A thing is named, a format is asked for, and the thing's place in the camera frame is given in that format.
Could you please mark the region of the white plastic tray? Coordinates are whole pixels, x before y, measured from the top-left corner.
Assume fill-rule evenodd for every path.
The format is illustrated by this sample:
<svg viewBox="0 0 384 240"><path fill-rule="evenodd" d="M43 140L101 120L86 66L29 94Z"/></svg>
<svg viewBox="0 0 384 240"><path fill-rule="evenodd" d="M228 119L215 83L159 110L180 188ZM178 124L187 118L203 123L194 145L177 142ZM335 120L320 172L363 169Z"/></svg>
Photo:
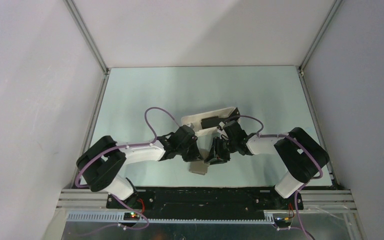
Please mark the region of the white plastic tray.
<svg viewBox="0 0 384 240"><path fill-rule="evenodd" d="M226 107L217 110L186 115L181 118L182 125L192 128L197 137L213 135L218 132L218 126L228 118L240 115L237 107Z"/></svg>

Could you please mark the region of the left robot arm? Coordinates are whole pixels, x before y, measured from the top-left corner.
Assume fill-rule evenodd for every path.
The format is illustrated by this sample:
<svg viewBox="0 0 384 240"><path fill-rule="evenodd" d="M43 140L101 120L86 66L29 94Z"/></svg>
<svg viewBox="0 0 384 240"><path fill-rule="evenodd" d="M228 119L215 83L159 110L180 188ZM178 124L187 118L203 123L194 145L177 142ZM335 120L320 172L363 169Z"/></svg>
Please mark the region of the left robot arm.
<svg viewBox="0 0 384 240"><path fill-rule="evenodd" d="M119 175L124 165L145 161L161 162L181 156L184 162L203 159L195 132L187 125L175 132L157 136L151 142L118 145L109 135L101 137L76 161L83 187L92 192L106 192L125 208L133 208L138 202L136 187L127 178Z"/></svg>

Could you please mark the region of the beige card holder wallet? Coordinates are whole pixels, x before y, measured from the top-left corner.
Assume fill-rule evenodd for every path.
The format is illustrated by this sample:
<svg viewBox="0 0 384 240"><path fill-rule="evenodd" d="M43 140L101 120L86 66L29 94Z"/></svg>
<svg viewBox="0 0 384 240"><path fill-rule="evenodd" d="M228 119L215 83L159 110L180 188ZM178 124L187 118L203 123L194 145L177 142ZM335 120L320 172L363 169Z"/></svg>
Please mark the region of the beige card holder wallet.
<svg viewBox="0 0 384 240"><path fill-rule="evenodd" d="M207 149L200 149L199 153L201 158L198 158L196 161L190 162L188 171L192 174L204 176L208 173L208 168L210 167L210 164L205 162L210 152Z"/></svg>

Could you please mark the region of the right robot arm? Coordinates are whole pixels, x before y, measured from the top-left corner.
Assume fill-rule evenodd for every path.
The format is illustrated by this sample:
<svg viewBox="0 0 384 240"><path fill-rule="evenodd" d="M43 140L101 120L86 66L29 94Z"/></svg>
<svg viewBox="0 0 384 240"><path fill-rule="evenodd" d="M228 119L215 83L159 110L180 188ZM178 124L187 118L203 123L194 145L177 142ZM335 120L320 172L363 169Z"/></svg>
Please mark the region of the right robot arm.
<svg viewBox="0 0 384 240"><path fill-rule="evenodd" d="M291 196L312 179L323 177L322 168L330 161L327 152L301 127L286 134L247 134L236 120L221 123L218 137L214 137L208 157L208 165L227 163L231 154L242 156L278 155L287 171L274 185L271 204L284 209Z"/></svg>

